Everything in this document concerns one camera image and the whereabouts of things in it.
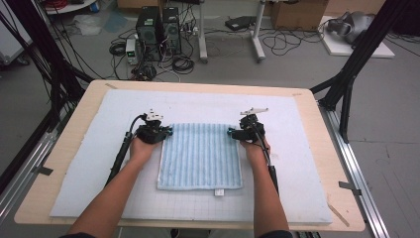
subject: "white tag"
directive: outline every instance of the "white tag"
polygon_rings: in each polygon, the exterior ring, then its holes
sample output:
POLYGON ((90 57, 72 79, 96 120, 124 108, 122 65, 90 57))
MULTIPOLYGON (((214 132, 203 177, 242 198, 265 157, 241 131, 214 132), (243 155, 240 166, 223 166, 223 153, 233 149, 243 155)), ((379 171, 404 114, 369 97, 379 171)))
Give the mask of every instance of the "white tag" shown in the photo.
POLYGON ((225 189, 214 189, 215 196, 223 196, 225 195, 225 189))

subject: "blue striped towel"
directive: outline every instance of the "blue striped towel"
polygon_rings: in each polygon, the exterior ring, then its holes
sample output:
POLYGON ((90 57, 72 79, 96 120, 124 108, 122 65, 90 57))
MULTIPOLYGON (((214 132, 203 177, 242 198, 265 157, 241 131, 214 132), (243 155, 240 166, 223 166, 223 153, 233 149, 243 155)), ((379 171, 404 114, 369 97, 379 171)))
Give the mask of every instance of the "blue striped towel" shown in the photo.
POLYGON ((165 190, 236 189, 242 175, 238 143, 224 124, 172 125, 163 144, 157 188, 165 190))

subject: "hand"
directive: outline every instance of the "hand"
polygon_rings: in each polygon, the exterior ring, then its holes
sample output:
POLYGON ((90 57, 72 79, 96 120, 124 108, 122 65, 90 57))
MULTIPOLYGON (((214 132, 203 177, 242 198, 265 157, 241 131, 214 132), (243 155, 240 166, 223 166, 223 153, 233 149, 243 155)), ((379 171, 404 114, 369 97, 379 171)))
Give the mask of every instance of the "hand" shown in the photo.
POLYGON ((148 144, 135 137, 130 146, 130 161, 139 162, 141 165, 144 165, 152 155, 154 148, 156 148, 160 143, 148 144))
MULTIPOLYGON (((265 146, 267 148, 268 154, 270 153, 270 145, 263 139, 265 146)), ((266 166, 265 156, 263 155, 263 147, 261 146, 260 141, 253 143, 249 143, 246 141, 241 141, 241 145, 247 151, 248 160, 251 163, 251 166, 254 168, 255 166, 266 166)))

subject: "gray floor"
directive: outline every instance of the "gray floor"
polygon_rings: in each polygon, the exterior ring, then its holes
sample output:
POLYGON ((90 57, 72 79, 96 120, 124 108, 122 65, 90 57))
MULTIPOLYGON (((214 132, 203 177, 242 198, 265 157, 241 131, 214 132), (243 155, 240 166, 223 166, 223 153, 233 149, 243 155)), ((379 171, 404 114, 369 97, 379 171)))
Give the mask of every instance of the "gray floor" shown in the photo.
MULTIPOLYGON (((110 16, 119 17, 112 9, 97 14, 104 25, 110 24, 107 22, 110 16)), ((79 11, 77 14, 90 13, 79 11)), ((207 20, 206 24, 223 29, 224 20, 207 20)), ((269 26, 267 19, 263 23, 269 26)), ((112 32, 118 27, 114 24, 111 32, 102 30, 99 36, 71 37, 76 50, 102 76, 112 74, 111 55, 108 53, 110 42, 133 28, 135 22, 121 21, 120 26, 121 29, 112 32)), ((322 43, 303 43, 284 57, 276 57, 264 47, 266 60, 257 64, 248 36, 242 39, 219 34, 209 36, 207 41, 208 64, 198 61, 198 51, 194 51, 195 69, 188 75, 181 75, 181 82, 310 88, 334 76, 347 60, 346 57, 330 57, 322 43)), ((397 42, 420 54, 420 45, 397 42)), ((420 181, 420 59, 390 42, 385 43, 396 56, 394 59, 370 59, 359 74, 354 87, 349 137, 390 236, 420 237, 420 189, 417 183, 420 181)), ((123 60, 118 74, 127 77, 128 68, 123 60)), ((157 80, 177 82, 178 78, 164 73, 157 80)), ((41 76, 33 64, 13 64, 0 71, 0 173, 49 107, 41 76)), ((33 234, 56 237, 65 232, 67 226, 16 224, 13 216, 21 198, 0 226, 0 237, 33 234)), ((363 233, 322 232, 321 235, 370 237, 368 230, 363 233)))

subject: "person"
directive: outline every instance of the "person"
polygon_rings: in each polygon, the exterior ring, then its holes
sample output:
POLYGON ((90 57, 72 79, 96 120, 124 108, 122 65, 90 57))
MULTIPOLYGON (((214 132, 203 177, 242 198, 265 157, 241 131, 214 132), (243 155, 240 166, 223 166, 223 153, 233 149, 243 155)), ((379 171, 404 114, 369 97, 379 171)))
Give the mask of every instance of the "person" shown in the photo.
MULTIPOLYGON (((158 145, 159 143, 150 145, 134 138, 130 147, 130 160, 89 203, 67 234, 61 238, 111 237, 139 172, 158 145)), ((261 146, 247 142, 241 142, 241 145, 246 149, 254 175, 254 236, 291 238, 287 219, 269 176, 261 146)))

